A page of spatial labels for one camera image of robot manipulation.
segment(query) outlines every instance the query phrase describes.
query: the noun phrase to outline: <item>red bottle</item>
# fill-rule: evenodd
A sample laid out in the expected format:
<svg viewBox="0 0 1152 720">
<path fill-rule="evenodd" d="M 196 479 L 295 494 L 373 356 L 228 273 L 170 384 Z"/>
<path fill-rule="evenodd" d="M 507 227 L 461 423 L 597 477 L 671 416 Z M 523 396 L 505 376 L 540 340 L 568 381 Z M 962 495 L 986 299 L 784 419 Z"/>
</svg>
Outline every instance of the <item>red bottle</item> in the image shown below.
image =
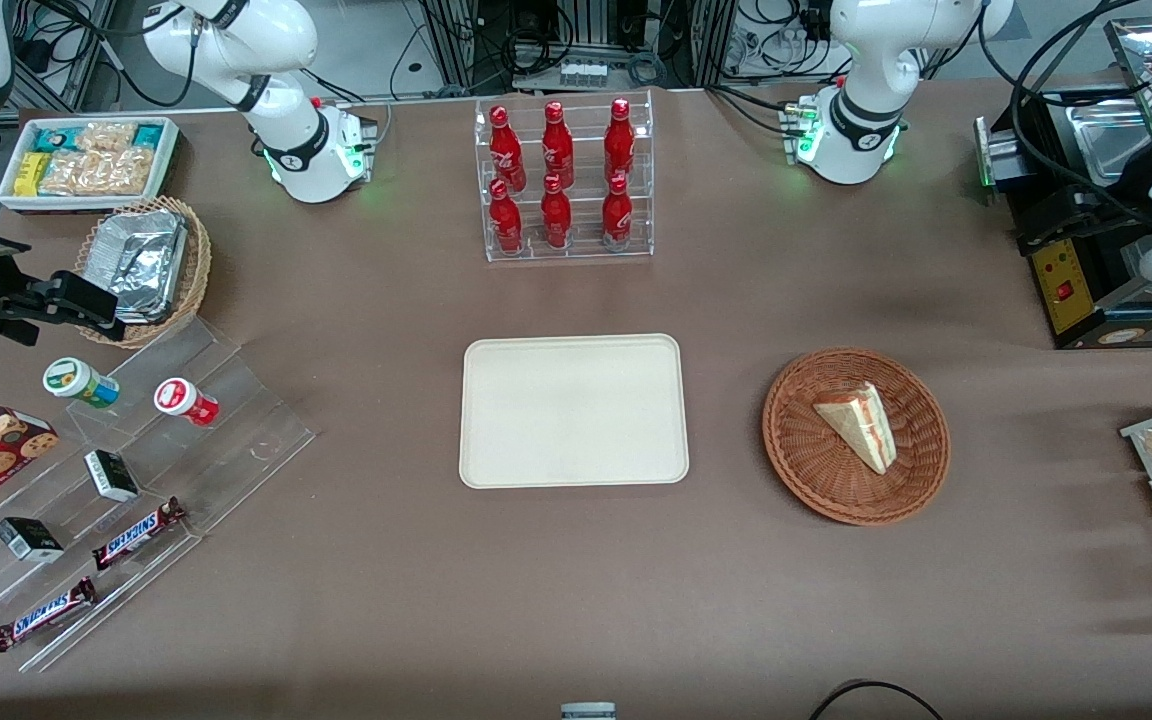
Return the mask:
<svg viewBox="0 0 1152 720">
<path fill-rule="evenodd" d="M 612 252 L 626 250 L 630 242 L 630 214 L 634 213 L 634 202 L 626 195 L 630 182 L 624 173 L 616 173 L 608 182 L 612 192 L 602 200 L 602 244 Z"/>
<path fill-rule="evenodd" d="M 526 173 L 522 169 L 522 145 L 518 136 L 509 127 L 509 113 L 502 106 L 488 112 L 492 119 L 492 164 L 497 176 L 502 179 L 511 192 L 522 192 L 526 187 Z"/>
<path fill-rule="evenodd" d="M 607 156 L 604 173 L 607 182 L 616 173 L 630 177 L 634 170 L 634 128 L 630 127 L 630 101 L 617 97 L 612 100 L 612 124 L 607 126 L 607 136 L 602 137 L 602 151 Z"/>
<path fill-rule="evenodd" d="M 545 104 L 545 135 L 540 137 L 545 152 L 545 172 L 561 179 L 563 188 L 576 182 L 576 154 L 573 150 L 573 131 L 563 121 L 563 104 Z"/>
<path fill-rule="evenodd" d="M 571 240 L 573 205 L 563 192 L 562 179 L 556 173 L 545 176 L 545 197 L 540 200 L 545 218 L 545 242 L 554 250 L 563 250 Z"/>
<path fill-rule="evenodd" d="M 509 197 L 509 188 L 502 179 L 492 179 L 488 191 L 492 192 L 488 214 L 492 215 L 492 232 L 500 243 L 500 252 L 517 255 L 522 252 L 522 215 L 518 214 L 518 205 Z"/>
</svg>

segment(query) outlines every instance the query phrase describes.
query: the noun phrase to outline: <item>brown tablecloth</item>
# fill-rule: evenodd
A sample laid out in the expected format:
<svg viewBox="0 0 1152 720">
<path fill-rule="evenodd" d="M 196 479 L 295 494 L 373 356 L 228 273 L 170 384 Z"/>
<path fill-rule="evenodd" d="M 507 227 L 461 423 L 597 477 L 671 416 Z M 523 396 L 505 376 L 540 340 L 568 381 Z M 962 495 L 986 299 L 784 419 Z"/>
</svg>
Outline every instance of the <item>brown tablecloth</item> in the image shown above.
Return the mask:
<svg viewBox="0 0 1152 720">
<path fill-rule="evenodd" d="M 858 676 L 947 717 L 1152 712 L 1152 497 L 1116 433 L 1152 415 L 1152 351 L 1051 350 L 977 183 L 970 120 L 1005 86 L 920 88 L 861 187 L 786 167 L 703 92 L 654 98 L 655 258 L 578 268 L 484 260 L 472 101 L 397 108 L 376 182 L 321 206 L 270 182 L 237 114 L 179 115 L 170 190 L 215 243 L 202 313 L 323 434 L 51 670 L 0 657 L 0 717 L 780 719 Z M 91 222 L 0 233 L 46 274 Z M 682 347 L 681 483 L 461 484 L 467 346 L 636 332 Z M 905 523 L 819 518 L 764 457 L 772 378 L 832 344 L 896 357 L 945 409 L 950 477 Z M 0 342 L 0 404 L 58 414 L 40 373 L 69 353 L 124 356 L 68 328 Z"/>
</svg>

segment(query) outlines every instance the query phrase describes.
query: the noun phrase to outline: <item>sandwich slice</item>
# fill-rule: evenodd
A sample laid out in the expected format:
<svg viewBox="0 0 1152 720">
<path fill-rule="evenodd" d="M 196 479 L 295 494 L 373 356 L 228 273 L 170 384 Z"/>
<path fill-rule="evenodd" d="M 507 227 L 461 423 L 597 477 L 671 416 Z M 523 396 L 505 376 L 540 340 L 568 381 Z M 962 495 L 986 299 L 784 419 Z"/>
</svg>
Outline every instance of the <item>sandwich slice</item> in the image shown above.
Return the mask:
<svg viewBox="0 0 1152 720">
<path fill-rule="evenodd" d="M 813 403 L 829 427 L 842 437 L 856 455 L 877 473 L 886 473 L 896 461 L 896 441 L 882 399 L 872 382 L 862 382 L 854 389 L 824 392 Z"/>
</svg>

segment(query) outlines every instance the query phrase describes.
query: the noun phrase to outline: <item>acrylic bottle rack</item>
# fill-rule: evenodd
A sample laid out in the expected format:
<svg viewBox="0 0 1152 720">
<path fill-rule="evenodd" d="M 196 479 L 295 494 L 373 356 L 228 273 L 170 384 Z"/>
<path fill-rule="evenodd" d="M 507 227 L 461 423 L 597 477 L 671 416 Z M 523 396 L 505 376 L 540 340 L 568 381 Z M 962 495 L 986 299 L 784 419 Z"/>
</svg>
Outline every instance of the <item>acrylic bottle rack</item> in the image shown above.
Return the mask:
<svg viewBox="0 0 1152 720">
<path fill-rule="evenodd" d="M 60 659 L 314 439 L 252 374 L 238 348 L 197 318 L 156 338 L 109 377 L 120 384 L 118 402 L 104 410 L 69 404 L 52 423 L 59 446 L 40 458 L 50 467 L 0 488 L 0 520 L 41 520 L 65 546 L 59 560 L 37 564 L 15 559 L 0 539 L 0 626 L 74 588 L 84 575 L 91 575 L 100 597 L 96 606 L 70 612 L 10 647 L 5 657 L 22 673 L 44 670 Z M 210 427 L 156 410 L 152 393 L 169 377 L 183 377 L 218 400 L 220 415 Z M 123 456 L 141 486 L 136 500 L 120 503 L 97 495 L 83 462 L 93 448 Z M 185 520 L 97 574 L 91 551 L 169 497 L 179 498 Z"/>
<path fill-rule="evenodd" d="M 612 252 L 602 245 L 602 200 L 607 197 L 602 137 L 611 122 L 612 100 L 617 97 L 630 101 L 634 170 L 628 177 L 628 196 L 634 202 L 634 214 L 630 220 L 630 241 L 626 249 Z M 576 154 L 576 182 L 567 188 L 567 197 L 573 205 L 573 236 L 570 245 L 564 250 L 553 249 L 545 242 L 540 215 L 540 199 L 545 194 L 545 162 L 540 147 L 545 132 L 545 101 L 547 99 L 540 97 L 511 96 L 490 101 L 479 100 L 475 106 L 473 149 L 479 172 L 484 247 L 488 260 L 616 259 L 652 255 L 655 250 L 652 94 L 644 91 L 559 97 L 559 101 L 563 104 L 567 127 L 571 129 Z M 522 252 L 513 256 L 500 251 L 488 214 L 488 206 L 492 204 L 488 182 L 495 176 L 490 150 L 492 124 L 488 122 L 488 109 L 494 105 L 502 105 L 509 111 L 509 124 L 522 143 L 522 167 L 526 170 L 524 191 L 513 195 L 522 214 Z"/>
</svg>

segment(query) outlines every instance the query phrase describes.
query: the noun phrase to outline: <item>wicker basket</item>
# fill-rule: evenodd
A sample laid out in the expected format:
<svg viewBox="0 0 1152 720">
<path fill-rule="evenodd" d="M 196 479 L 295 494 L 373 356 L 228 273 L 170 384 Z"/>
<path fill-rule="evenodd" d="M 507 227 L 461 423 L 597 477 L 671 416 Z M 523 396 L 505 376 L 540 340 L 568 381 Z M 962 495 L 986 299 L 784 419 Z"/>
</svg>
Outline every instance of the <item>wicker basket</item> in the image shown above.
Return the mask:
<svg viewBox="0 0 1152 720">
<path fill-rule="evenodd" d="M 870 381 L 896 441 L 874 473 L 812 407 L 820 393 Z M 781 370 L 763 407 L 763 441 L 794 495 L 827 518 L 884 525 L 922 510 L 950 468 L 950 431 L 932 392 L 890 357 L 854 347 L 804 355 Z"/>
<path fill-rule="evenodd" d="M 185 241 L 184 259 L 180 262 L 180 279 L 177 280 L 172 314 L 168 314 L 168 319 L 164 323 L 157 325 L 127 325 L 123 340 L 116 342 L 108 338 L 101 338 L 100 334 L 86 328 L 78 328 L 78 332 L 83 333 L 83 338 L 93 342 L 137 350 L 180 319 L 196 313 L 198 306 L 202 305 L 202 296 L 207 291 L 207 272 L 211 271 L 211 241 L 207 238 L 207 228 L 202 227 L 202 222 L 198 222 L 198 215 L 188 205 L 174 199 L 174 197 L 156 197 L 153 200 L 136 202 L 136 204 L 128 205 L 127 209 L 115 210 L 111 214 L 147 213 L 150 210 L 172 210 L 174 213 L 180 213 L 189 222 L 189 236 Z M 78 274 L 82 274 L 84 266 L 88 265 L 88 252 L 91 252 L 92 249 L 92 237 L 96 237 L 94 227 L 88 233 L 88 242 L 83 243 L 82 250 L 78 251 L 78 260 L 74 263 L 74 272 Z"/>
</svg>

